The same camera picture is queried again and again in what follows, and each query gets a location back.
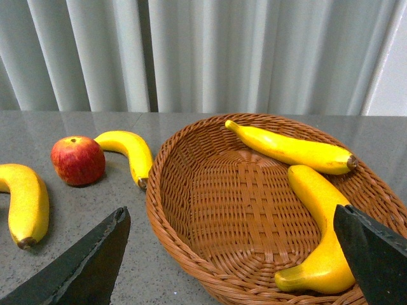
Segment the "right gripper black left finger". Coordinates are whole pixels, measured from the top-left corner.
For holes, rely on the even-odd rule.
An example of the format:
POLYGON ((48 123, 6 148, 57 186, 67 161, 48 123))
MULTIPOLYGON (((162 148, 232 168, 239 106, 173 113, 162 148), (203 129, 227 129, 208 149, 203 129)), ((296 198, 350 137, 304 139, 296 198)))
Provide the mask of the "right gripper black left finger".
POLYGON ((1 304, 109 304, 130 225, 127 207, 118 208, 1 304))

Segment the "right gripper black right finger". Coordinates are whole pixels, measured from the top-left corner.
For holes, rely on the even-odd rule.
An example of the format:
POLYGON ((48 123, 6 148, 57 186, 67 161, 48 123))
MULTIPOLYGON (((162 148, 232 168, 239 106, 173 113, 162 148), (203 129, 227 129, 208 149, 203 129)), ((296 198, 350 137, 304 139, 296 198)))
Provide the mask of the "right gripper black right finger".
POLYGON ((368 304, 406 304, 406 238, 352 205, 337 205, 334 231, 368 304))

